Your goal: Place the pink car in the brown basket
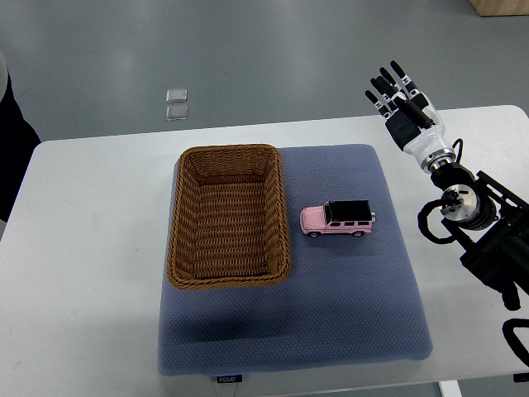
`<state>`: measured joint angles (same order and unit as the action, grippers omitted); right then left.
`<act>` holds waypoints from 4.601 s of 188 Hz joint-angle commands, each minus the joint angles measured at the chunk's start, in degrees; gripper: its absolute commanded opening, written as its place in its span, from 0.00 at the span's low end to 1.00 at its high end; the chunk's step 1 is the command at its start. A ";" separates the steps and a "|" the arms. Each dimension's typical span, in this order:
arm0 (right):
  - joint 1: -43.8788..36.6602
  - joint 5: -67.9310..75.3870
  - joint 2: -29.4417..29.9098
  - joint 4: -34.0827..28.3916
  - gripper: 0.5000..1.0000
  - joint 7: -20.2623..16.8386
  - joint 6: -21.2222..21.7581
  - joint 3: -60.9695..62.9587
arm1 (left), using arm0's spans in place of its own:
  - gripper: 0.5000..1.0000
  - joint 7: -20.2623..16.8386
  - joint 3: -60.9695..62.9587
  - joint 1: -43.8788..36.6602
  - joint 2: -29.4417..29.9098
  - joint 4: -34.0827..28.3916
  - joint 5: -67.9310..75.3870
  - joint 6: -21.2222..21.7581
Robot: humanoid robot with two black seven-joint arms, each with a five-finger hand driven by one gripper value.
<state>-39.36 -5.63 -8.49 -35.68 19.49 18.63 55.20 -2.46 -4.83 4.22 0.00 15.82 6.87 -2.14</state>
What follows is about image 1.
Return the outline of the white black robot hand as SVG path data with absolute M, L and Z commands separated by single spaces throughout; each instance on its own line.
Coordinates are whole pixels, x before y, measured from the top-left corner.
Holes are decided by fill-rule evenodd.
M 365 96 L 386 120 L 385 126 L 395 144 L 413 156 L 423 171 L 455 163 L 455 151 L 445 139 L 445 126 L 429 98 L 420 93 L 398 62 L 391 60 L 390 66 L 393 73 L 381 67 L 379 76 L 370 79 L 386 103 L 370 90 L 365 90 Z M 397 110 L 396 99 L 403 101 L 403 110 Z

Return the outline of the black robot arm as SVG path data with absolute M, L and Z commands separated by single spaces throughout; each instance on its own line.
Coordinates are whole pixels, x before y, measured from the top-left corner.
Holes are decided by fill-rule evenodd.
M 384 118 L 396 146 L 412 156 L 441 190 L 417 215 L 421 234 L 438 245 L 458 242 L 461 264 L 502 296 L 510 311 L 528 290 L 528 204 L 495 179 L 461 163 L 463 141 L 445 139 L 430 99 L 396 61 L 370 80 L 368 100 Z

